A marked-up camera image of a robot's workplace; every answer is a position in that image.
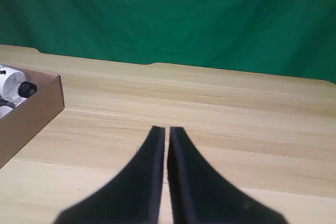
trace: cardboard box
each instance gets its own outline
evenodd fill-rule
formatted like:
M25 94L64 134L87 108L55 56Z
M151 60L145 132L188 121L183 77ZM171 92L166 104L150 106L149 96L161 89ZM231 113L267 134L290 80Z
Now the cardboard box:
M2 63L22 71L37 92L0 119L0 168L64 109L61 77Z

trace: table surface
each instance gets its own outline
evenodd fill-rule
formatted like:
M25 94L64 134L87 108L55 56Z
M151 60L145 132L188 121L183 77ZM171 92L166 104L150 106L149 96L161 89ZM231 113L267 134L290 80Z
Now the table surface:
M185 127L225 178L290 223L336 223L330 82L12 46L0 61L61 74L66 102L0 169L0 223L51 223L115 176L152 125ZM159 218L172 223L166 173Z

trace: black object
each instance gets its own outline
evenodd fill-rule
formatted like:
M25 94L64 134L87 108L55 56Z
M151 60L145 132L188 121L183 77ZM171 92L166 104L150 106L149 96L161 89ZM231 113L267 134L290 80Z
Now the black object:
M63 211L55 224L155 224L163 179L164 128L152 127L129 164L108 184Z
M158 222L164 128L152 127L129 164L108 184L63 211L54 224ZM167 160L175 224L287 224L247 196L202 157L182 127L171 127Z
M287 223L216 172L181 127L170 129L167 168L175 224Z
M18 94L21 97L29 98L37 91L37 86L29 81L24 81L18 88Z

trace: light wood grain surface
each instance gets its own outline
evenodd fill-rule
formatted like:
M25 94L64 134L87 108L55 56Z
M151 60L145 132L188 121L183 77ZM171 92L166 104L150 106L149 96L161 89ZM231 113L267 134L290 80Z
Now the light wood grain surface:
M0 169L0 223L51 223L108 182L153 124L185 127L225 178L290 223L336 223L332 83L11 46L0 46L0 62L61 74L66 100ZM160 223L172 223L164 176Z

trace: white container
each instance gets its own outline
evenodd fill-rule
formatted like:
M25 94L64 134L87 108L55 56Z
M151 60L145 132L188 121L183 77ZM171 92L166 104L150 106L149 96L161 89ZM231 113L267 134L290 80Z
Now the white container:
M2 119L5 115L11 112L13 109L8 106L1 106L0 107L0 119Z
M28 98L36 91L36 85L28 82L23 72L0 65L0 98L17 102L22 97Z

